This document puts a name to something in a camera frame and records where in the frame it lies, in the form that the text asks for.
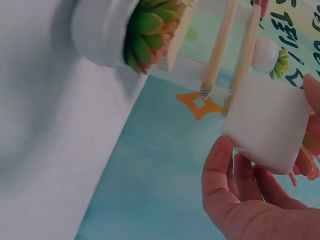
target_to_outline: popsicle stick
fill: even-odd
[[[217,35],[215,45],[207,65],[204,78],[199,90],[201,98],[207,98],[216,82],[219,68],[224,56],[224,52],[228,43],[232,23],[235,18],[238,0],[228,0],[226,10],[224,12],[223,20],[219,33]]]
[[[239,57],[229,86],[229,89],[233,91],[233,95],[227,101],[225,101],[223,105],[223,109],[221,112],[223,116],[226,116],[228,114],[234,97],[237,94],[238,87],[240,86],[243,79],[249,74],[258,37],[260,13],[261,6],[254,4],[252,16],[245,27]]]

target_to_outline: white wall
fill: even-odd
[[[69,39],[76,0],[0,0],[0,239],[71,240],[146,78]]]

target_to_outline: hand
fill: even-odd
[[[319,117],[320,83],[306,75],[304,90]],[[289,197],[271,173],[252,167],[240,154],[235,156],[233,172],[232,152],[233,142],[226,136],[219,137],[202,172],[203,208],[226,238],[318,239],[320,210]]]

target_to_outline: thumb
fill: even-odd
[[[303,77],[303,88],[306,99],[317,116],[320,117],[320,82],[311,74],[306,74]]]

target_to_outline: small white pot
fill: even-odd
[[[264,74],[269,74],[275,67],[279,56],[278,45],[267,37],[256,40],[251,67]]]
[[[139,0],[80,0],[71,20],[78,52],[101,67],[124,65],[126,27]]]
[[[248,77],[236,92],[222,134],[252,162],[286,175],[298,156],[310,111],[302,89]]]

